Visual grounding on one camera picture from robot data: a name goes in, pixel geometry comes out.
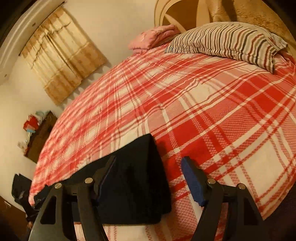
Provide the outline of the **black pants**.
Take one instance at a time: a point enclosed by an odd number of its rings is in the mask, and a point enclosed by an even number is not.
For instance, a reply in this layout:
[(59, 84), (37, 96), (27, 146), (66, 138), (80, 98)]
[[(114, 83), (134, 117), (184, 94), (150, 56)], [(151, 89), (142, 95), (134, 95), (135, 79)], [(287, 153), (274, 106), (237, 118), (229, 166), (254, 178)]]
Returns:
[(143, 135), (117, 151), (86, 165), (62, 184), (78, 184), (103, 168), (111, 156), (116, 161), (95, 205), (103, 224), (156, 224), (171, 212), (171, 193), (153, 136)]

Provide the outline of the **black bag on floor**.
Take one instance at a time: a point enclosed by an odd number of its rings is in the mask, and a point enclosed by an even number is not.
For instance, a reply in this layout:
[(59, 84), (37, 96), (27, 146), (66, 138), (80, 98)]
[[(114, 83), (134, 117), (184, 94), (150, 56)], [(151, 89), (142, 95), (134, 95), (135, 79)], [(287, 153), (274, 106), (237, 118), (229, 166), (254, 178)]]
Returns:
[(22, 174), (15, 174), (11, 189), (11, 195), (17, 204), (20, 204), (19, 198), (25, 191), (29, 191), (32, 180), (23, 176)]

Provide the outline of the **dark wooden side table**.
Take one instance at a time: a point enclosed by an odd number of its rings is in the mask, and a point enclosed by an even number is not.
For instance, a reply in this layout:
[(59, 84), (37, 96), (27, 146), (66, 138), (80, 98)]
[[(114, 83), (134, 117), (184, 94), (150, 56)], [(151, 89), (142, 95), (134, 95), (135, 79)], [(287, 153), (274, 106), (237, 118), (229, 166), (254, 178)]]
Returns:
[(31, 135), (27, 150), (24, 154), (25, 157), (32, 160), (34, 163), (38, 162), (41, 150), (43, 149), (56, 121), (57, 117), (55, 114), (49, 111), (41, 122), (40, 127)]

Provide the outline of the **red white plaid bedspread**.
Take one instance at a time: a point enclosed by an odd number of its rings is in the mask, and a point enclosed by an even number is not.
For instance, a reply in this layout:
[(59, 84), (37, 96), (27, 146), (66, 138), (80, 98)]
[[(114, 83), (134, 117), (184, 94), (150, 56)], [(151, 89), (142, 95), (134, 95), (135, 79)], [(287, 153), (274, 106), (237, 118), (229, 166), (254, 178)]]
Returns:
[(93, 82), (60, 115), (36, 165), (30, 204), (46, 185), (150, 133), (171, 191), (157, 225), (107, 227), (111, 240), (189, 240), (201, 215), (181, 171), (189, 156), (223, 184), (247, 186), (263, 218), (295, 183), (295, 60), (274, 72), (165, 46), (133, 55)]

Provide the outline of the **red items on table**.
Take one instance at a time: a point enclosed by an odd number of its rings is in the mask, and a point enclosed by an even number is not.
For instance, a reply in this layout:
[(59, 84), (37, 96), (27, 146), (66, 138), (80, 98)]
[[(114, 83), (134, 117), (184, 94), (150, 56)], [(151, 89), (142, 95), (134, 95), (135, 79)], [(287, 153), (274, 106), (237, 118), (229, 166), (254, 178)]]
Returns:
[(27, 132), (34, 132), (39, 128), (39, 121), (34, 115), (29, 115), (23, 124), (23, 129)]

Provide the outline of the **beige window curtain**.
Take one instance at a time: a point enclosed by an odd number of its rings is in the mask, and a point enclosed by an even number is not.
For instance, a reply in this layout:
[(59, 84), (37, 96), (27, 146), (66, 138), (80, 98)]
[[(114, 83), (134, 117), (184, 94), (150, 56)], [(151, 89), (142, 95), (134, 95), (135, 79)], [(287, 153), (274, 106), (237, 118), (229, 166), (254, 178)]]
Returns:
[(21, 51), (43, 89), (60, 105), (107, 59), (63, 7), (39, 25)]

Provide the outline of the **striped pillow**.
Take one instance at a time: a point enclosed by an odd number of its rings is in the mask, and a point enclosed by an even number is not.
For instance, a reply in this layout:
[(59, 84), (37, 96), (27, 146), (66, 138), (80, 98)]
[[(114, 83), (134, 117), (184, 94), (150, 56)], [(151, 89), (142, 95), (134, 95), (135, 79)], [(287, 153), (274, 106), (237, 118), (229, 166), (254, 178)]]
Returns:
[(241, 22), (213, 22), (177, 35), (165, 52), (230, 58), (273, 73), (274, 56), (286, 47), (282, 37), (262, 27)]

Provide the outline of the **pink folded blanket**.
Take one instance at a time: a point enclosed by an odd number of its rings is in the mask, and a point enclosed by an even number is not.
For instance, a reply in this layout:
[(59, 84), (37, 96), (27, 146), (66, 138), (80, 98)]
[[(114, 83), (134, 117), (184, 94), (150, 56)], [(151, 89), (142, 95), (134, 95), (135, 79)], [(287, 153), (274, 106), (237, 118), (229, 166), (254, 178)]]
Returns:
[(180, 33), (180, 30), (175, 25), (154, 27), (135, 37), (129, 43), (128, 49), (133, 51), (134, 54), (144, 53), (154, 47), (171, 41)]

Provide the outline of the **beige floral curtain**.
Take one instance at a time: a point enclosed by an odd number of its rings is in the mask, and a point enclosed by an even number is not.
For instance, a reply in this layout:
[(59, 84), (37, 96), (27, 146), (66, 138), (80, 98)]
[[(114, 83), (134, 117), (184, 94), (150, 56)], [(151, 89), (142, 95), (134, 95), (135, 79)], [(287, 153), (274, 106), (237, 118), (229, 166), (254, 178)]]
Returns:
[(283, 20), (263, 1), (206, 1), (214, 22), (243, 22), (267, 29), (282, 37), (295, 57), (295, 38)]

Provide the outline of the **wooden headboard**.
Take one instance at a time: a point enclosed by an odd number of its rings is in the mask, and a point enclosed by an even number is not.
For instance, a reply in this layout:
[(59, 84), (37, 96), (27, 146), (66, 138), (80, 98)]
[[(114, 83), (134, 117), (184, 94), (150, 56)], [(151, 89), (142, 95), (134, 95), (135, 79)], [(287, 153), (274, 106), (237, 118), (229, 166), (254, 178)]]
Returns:
[(154, 25), (173, 24), (180, 32), (210, 23), (211, 17), (205, 1), (158, 0), (154, 8)]

